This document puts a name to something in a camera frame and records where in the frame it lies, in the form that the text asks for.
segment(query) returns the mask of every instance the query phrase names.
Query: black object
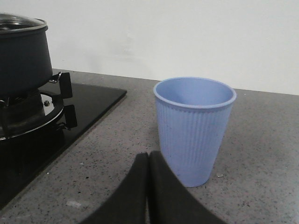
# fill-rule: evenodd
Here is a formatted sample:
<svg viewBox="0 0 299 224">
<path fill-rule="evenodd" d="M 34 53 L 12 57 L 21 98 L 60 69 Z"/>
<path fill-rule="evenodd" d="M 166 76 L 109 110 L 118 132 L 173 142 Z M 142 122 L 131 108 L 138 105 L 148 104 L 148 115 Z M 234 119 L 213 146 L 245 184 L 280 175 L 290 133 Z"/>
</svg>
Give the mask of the black object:
<svg viewBox="0 0 299 224">
<path fill-rule="evenodd" d="M 144 224 L 148 154 L 138 154 L 116 191 L 81 224 Z"/>
<path fill-rule="evenodd" d="M 149 156 L 151 224 L 225 224 L 179 182 L 159 151 Z"/>
<path fill-rule="evenodd" d="M 40 92 L 59 95 L 59 85 L 47 83 Z M 0 140 L 0 209 L 126 94 L 82 84 L 72 84 L 72 92 L 64 99 L 66 114 L 36 131 Z"/>
<path fill-rule="evenodd" d="M 51 78 L 47 29 L 0 33 L 0 98 L 37 89 Z"/>
</svg>

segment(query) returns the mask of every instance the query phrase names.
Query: blue plastic cup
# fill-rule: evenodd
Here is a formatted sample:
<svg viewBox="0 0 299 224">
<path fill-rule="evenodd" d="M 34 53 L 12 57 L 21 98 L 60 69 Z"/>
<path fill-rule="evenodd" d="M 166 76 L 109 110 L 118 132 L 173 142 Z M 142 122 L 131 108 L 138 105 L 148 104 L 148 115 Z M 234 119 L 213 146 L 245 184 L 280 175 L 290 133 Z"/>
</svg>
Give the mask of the blue plastic cup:
<svg viewBox="0 0 299 224">
<path fill-rule="evenodd" d="M 236 92 L 199 77 L 177 77 L 154 87 L 160 148 L 185 187 L 204 184 L 211 174 Z"/>
</svg>

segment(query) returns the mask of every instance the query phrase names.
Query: black pot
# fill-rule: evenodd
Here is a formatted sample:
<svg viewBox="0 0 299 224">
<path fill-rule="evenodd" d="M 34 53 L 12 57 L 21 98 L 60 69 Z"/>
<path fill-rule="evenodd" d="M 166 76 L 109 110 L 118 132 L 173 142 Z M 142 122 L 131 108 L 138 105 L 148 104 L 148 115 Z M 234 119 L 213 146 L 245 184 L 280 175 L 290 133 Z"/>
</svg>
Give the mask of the black pot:
<svg viewBox="0 0 299 224">
<path fill-rule="evenodd" d="M 44 85 L 52 66 L 43 20 L 0 14 L 0 99 Z"/>
</svg>

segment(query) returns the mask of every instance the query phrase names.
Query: countertop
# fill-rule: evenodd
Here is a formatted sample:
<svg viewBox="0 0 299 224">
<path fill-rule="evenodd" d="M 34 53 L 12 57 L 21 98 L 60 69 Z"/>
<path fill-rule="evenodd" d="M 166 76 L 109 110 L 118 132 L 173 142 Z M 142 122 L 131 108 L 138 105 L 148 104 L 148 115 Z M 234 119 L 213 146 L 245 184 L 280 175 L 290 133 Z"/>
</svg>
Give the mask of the countertop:
<svg viewBox="0 0 299 224">
<path fill-rule="evenodd" d="M 78 223 L 113 193 L 137 153 L 159 150 L 157 81 L 74 71 L 71 79 L 128 93 L 0 212 L 2 224 Z M 188 190 L 229 224 L 299 224 L 299 96 L 236 92 L 211 177 Z"/>
</svg>

